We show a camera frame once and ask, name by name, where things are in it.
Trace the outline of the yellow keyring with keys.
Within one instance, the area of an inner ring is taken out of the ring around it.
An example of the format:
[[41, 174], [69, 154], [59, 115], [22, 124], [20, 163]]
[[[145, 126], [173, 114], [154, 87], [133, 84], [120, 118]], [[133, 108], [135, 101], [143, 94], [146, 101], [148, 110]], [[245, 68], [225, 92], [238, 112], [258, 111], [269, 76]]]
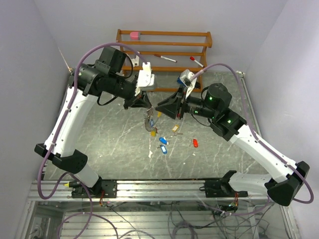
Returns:
[[153, 107], [146, 110], [144, 113], [144, 126], [146, 131], [149, 132], [152, 137], [155, 137], [158, 133], [156, 125], [160, 117], [161, 112], [156, 111]]

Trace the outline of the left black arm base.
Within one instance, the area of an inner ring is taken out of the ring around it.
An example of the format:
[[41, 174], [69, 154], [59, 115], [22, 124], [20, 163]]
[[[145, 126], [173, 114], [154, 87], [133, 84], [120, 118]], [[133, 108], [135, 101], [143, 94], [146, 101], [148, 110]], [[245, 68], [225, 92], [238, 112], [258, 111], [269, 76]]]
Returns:
[[[92, 188], [88, 188], [88, 192], [91, 198], [116, 198], [117, 186], [118, 184], [115, 180], [104, 180], [100, 178]], [[88, 193], [81, 184], [71, 181], [69, 182], [69, 187], [72, 188], [72, 198], [89, 198]]]

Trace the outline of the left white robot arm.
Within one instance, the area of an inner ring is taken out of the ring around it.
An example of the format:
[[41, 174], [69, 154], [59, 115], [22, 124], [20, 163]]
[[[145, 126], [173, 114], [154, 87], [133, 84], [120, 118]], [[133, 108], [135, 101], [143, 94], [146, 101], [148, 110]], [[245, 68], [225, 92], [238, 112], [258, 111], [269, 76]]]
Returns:
[[107, 44], [93, 65], [81, 59], [72, 71], [66, 98], [51, 135], [34, 151], [57, 168], [73, 174], [91, 198], [101, 194], [99, 175], [88, 165], [88, 157], [75, 148], [84, 121], [103, 92], [124, 99], [124, 108], [151, 108], [145, 88], [152, 87], [155, 76], [150, 62], [144, 61], [133, 81], [119, 73], [127, 54]]

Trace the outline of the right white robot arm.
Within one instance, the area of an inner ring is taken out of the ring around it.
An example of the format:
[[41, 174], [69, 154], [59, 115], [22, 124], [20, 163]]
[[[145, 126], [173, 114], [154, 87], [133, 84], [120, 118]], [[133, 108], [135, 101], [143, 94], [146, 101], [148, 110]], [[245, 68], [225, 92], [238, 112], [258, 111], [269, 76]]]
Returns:
[[231, 197], [236, 192], [254, 192], [267, 195], [272, 201], [288, 206], [304, 185], [309, 165], [296, 163], [275, 150], [263, 140], [247, 121], [229, 108], [231, 94], [222, 83], [204, 88], [204, 99], [188, 96], [184, 88], [158, 103], [156, 110], [170, 117], [181, 119], [184, 114], [206, 118], [209, 128], [224, 140], [238, 146], [255, 159], [267, 174], [243, 174], [228, 171], [220, 181], [220, 193]]

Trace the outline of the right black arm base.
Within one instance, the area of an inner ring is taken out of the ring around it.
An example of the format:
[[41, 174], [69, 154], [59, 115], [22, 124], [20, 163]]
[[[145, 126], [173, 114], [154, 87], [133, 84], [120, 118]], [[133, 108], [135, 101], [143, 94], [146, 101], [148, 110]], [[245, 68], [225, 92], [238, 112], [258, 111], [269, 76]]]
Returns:
[[231, 176], [237, 171], [230, 170], [221, 178], [205, 179], [204, 185], [199, 188], [201, 192], [205, 193], [206, 198], [220, 198], [220, 197], [248, 197], [247, 191], [235, 191], [229, 184]]

